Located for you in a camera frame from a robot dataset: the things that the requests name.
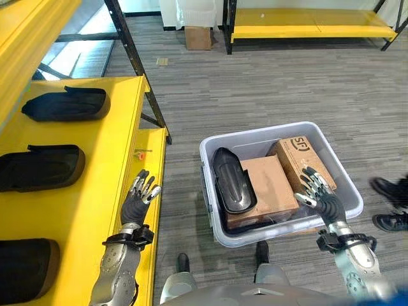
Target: gray carpet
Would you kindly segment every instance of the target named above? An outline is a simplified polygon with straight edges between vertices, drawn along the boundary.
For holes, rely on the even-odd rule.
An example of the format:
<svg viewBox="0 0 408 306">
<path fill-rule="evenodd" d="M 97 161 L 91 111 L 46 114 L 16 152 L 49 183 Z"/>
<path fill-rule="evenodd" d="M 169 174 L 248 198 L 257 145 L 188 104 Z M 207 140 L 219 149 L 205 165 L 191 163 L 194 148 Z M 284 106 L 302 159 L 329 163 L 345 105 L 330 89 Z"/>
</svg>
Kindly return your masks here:
<svg viewBox="0 0 408 306">
<path fill-rule="evenodd" d="M 378 238 L 382 272 L 408 283 L 407 237 L 372 224 L 372 215 L 388 208 L 367 182 L 408 172 L 406 32 L 387 52 L 379 50 L 382 40 L 252 40 L 226 55 L 222 33 L 215 33 L 211 51 L 193 52 L 186 50 L 182 31 L 163 32 L 161 17 L 127 21 L 173 137 L 166 152 L 154 305 L 180 251 L 189 255 L 199 287 L 253 281 L 255 245 L 227 249 L 214 242 L 201 193 L 202 139 L 303 120 L 320 126 L 363 196 L 364 211 L 351 225 Z M 158 57 L 167 57 L 168 66 L 157 66 Z M 106 76 L 123 75 L 134 73 L 117 42 Z M 296 286 L 344 296 L 333 256 L 319 252 L 315 240 L 316 234 L 269 240 L 271 260 Z"/>
</svg>

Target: storage bin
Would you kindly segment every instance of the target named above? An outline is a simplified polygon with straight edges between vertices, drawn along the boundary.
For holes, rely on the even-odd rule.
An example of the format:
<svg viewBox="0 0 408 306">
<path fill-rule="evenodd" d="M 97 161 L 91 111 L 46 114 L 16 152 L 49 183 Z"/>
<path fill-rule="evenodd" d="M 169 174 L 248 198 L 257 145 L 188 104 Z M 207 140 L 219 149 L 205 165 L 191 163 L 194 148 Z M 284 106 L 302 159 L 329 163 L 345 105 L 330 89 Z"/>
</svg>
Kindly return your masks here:
<svg viewBox="0 0 408 306">
<path fill-rule="evenodd" d="M 263 157 L 273 143 L 282 138 L 305 135 L 337 184 L 336 195 L 346 210 L 348 219 L 358 216 L 363 210 L 363 199 L 339 159 L 330 147 L 319 127 L 313 122 L 297 122 L 281 126 L 265 127 L 238 133 L 213 136 L 200 143 L 201 183 L 205 204 L 208 209 L 210 226 L 215 238 L 226 247 L 240 247 L 254 242 L 324 225 L 318 215 L 290 220 L 264 228 L 250 229 L 239 235 L 224 232 L 219 216 L 220 206 L 214 185 L 212 158 L 219 147 L 226 147 L 240 160 Z"/>
<path fill-rule="evenodd" d="M 217 27 L 215 0 L 177 0 L 177 26 Z"/>
</svg>

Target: cardboard box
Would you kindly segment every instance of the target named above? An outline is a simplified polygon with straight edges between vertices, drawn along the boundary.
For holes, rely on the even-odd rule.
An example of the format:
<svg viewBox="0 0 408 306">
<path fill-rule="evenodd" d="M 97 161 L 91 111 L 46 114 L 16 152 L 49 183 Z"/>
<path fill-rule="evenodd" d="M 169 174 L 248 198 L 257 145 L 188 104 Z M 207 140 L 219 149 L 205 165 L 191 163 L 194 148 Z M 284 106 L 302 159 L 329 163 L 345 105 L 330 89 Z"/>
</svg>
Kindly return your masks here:
<svg viewBox="0 0 408 306">
<path fill-rule="evenodd" d="M 272 145 L 268 153 L 268 156 L 269 155 L 278 156 L 280 164 L 295 193 L 304 193 L 303 184 L 305 184 L 305 182 L 300 178 L 300 175 L 304 175 L 302 169 L 307 166 L 319 172 L 326 179 L 329 186 L 333 190 L 336 190 L 336 183 L 319 156 L 317 156 L 306 136 L 279 140 Z"/>
<path fill-rule="evenodd" d="M 257 204 L 243 214 L 226 214 L 229 229 L 289 218 L 299 207 L 277 156 L 268 156 L 241 161 L 242 168 L 248 170 L 254 188 Z"/>
<path fill-rule="evenodd" d="M 188 50 L 211 50 L 209 27 L 184 27 Z"/>
</svg>

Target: small orange object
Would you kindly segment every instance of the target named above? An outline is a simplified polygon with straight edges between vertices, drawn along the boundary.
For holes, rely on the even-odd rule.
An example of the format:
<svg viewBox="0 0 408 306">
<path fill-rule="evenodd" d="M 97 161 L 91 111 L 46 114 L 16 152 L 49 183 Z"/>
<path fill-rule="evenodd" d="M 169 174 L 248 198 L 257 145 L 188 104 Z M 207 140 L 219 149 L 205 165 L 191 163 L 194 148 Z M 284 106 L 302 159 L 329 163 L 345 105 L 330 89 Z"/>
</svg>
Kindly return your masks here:
<svg viewBox="0 0 408 306">
<path fill-rule="evenodd" d="M 139 159 L 140 161 L 143 161 L 143 160 L 145 159 L 146 153 L 144 153 L 144 152 L 138 152 L 138 153 L 136 154 L 136 156 L 138 157 L 138 159 Z"/>
</svg>

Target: black sneaker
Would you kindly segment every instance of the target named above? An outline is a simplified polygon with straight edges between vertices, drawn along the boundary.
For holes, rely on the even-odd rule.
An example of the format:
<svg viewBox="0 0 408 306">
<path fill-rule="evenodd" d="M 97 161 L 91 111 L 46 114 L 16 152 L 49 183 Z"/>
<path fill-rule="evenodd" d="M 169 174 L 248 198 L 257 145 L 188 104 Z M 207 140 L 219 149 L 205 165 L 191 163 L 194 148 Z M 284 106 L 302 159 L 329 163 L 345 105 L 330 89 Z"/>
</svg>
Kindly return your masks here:
<svg viewBox="0 0 408 306">
<path fill-rule="evenodd" d="M 408 209 L 408 178 L 393 184 L 381 177 L 374 177 L 370 179 L 370 185 L 391 202 L 394 212 L 401 213 Z"/>
<path fill-rule="evenodd" d="M 383 231 L 408 231 L 408 214 L 406 212 L 399 215 L 374 215 L 372 222 Z"/>
<path fill-rule="evenodd" d="M 262 263 L 269 263 L 269 246 L 266 241 L 259 241 L 256 244 L 256 268 Z"/>
<path fill-rule="evenodd" d="M 190 260 L 186 253 L 180 253 L 177 257 L 177 273 L 190 272 Z"/>
</svg>

